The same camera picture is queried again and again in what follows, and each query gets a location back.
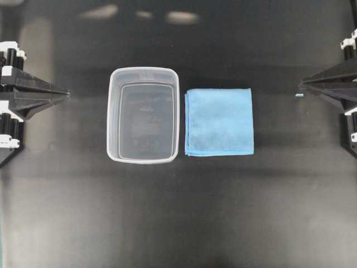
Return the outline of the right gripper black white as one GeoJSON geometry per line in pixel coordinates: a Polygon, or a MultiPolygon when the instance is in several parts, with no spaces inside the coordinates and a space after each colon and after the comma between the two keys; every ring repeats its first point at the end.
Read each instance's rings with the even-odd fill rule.
{"type": "Polygon", "coordinates": [[[299,89],[330,102],[343,111],[348,148],[356,156],[356,29],[340,44],[345,61],[302,79],[299,89]]]}

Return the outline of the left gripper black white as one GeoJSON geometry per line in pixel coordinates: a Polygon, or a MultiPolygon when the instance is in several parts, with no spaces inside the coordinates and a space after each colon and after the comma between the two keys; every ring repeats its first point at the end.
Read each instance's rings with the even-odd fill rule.
{"type": "Polygon", "coordinates": [[[1,166],[23,149],[24,121],[70,99],[70,92],[23,71],[26,53],[15,41],[1,42],[1,166]],[[53,99],[15,99],[15,89],[66,95],[53,99]]]}

